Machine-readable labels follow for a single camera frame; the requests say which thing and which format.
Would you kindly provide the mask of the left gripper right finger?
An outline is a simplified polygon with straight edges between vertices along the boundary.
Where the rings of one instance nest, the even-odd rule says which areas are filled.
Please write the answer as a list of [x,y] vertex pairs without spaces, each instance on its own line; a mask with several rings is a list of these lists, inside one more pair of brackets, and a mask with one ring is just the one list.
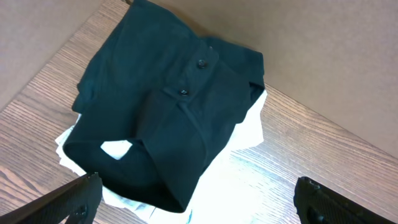
[[309,177],[300,177],[294,205],[302,224],[394,224]]

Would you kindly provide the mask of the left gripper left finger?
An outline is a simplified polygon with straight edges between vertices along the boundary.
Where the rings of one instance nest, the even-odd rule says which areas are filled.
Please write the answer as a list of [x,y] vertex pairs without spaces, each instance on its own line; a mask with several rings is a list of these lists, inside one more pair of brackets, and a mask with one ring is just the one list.
[[1,216],[6,224],[92,224],[103,196],[97,173],[85,174]]

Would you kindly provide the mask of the black polo shirt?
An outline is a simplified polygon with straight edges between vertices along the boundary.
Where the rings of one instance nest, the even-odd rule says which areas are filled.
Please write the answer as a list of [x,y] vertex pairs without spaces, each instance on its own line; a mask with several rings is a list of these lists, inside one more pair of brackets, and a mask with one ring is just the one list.
[[63,145],[114,193],[182,213],[200,176],[264,92],[260,52],[199,37],[134,1],[89,62]]

